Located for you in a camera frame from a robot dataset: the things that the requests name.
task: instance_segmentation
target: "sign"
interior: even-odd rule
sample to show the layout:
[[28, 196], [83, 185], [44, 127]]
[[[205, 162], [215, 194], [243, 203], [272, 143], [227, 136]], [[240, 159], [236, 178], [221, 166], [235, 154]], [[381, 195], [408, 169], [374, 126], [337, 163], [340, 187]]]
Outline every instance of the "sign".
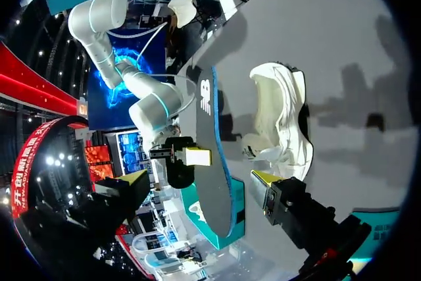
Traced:
[[208, 115], [211, 115], [211, 104], [209, 101], [211, 100], [211, 84], [209, 79], [202, 80], [200, 83], [200, 94], [201, 94], [201, 101], [200, 107], [204, 110]]
[[59, 120], [60, 119], [57, 118], [43, 123], [34, 131], [34, 133], [32, 133], [20, 150], [14, 166], [12, 178], [11, 205], [13, 218], [18, 217], [19, 214], [28, 210], [28, 181], [35, 155], [45, 135]]
[[377, 248], [387, 239], [387, 235], [399, 216], [399, 209], [357, 209], [352, 212], [352, 215], [371, 225], [372, 231], [351, 259], [367, 259], [371, 258]]

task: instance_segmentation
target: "display screen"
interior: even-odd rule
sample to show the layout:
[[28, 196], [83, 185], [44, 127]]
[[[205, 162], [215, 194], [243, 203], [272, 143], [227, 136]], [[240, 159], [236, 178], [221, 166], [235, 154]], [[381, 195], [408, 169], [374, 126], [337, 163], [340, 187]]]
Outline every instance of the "display screen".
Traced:
[[89, 175], [92, 182], [105, 178], [114, 178], [111, 164], [89, 166]]
[[142, 137], [139, 132], [118, 135], [118, 150], [125, 174], [147, 169], [152, 172], [149, 158], [142, 148]]
[[110, 162], [108, 146], [85, 147], [85, 156], [88, 164]]
[[[139, 33], [139, 30], [119, 30], [120, 34], [130, 35]], [[114, 49], [116, 63], [128, 59], [137, 66], [141, 72], [148, 74], [165, 73], [165, 28], [161, 30], [150, 42], [142, 56], [136, 61], [139, 52], [149, 41], [154, 32], [136, 38], [116, 38], [110, 36]], [[131, 128], [134, 124], [129, 116], [129, 108], [139, 101], [130, 92], [124, 82], [114, 89], [109, 89], [104, 83], [95, 65], [91, 66], [88, 82], [88, 119], [91, 130], [112, 130]]]

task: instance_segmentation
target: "gray surface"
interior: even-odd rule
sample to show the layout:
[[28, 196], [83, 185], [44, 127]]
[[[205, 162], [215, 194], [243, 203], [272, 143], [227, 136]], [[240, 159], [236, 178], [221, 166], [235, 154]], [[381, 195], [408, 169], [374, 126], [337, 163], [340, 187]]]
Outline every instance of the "gray surface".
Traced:
[[[338, 221], [355, 207], [399, 206], [414, 165], [417, 133], [407, 103], [409, 57], [382, 0], [250, 0], [180, 74], [191, 65], [214, 65], [228, 104], [224, 112], [233, 115], [234, 132], [246, 134], [253, 132], [257, 110], [249, 73], [268, 61], [305, 73], [314, 145], [306, 182], [312, 196], [334, 206]], [[184, 81], [177, 84], [186, 87]], [[384, 133], [365, 128], [370, 113], [383, 114]], [[184, 134], [195, 137], [195, 121], [195, 107], [180, 115]], [[280, 227], [270, 226], [249, 196], [252, 165], [243, 160], [239, 143], [223, 147], [232, 174], [245, 182], [241, 243], [278, 266], [255, 280], [279, 280], [279, 269], [296, 272], [307, 254]]]

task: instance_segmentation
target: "sneaker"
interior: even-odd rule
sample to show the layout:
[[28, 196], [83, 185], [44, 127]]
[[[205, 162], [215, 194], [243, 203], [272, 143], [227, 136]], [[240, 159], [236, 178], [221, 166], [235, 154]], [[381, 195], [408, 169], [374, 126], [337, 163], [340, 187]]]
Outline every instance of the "sneaker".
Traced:
[[250, 78], [256, 83], [259, 99], [255, 119], [258, 134], [244, 136], [244, 154], [252, 161], [269, 161], [278, 176], [303, 180], [313, 158], [313, 146], [298, 124], [305, 104], [303, 72], [266, 63], [252, 69]]

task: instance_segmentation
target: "red sign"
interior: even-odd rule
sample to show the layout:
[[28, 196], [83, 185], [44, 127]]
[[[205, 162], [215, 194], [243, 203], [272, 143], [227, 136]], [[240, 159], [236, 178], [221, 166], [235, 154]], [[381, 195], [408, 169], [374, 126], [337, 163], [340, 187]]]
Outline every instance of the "red sign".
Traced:
[[20, 150], [16, 164], [14, 165], [12, 178], [11, 205], [13, 218], [18, 217], [20, 213], [28, 210], [28, 181], [35, 154], [45, 135], [59, 120], [60, 119], [57, 118], [50, 122], [43, 123], [34, 131], [34, 133], [32, 133]]

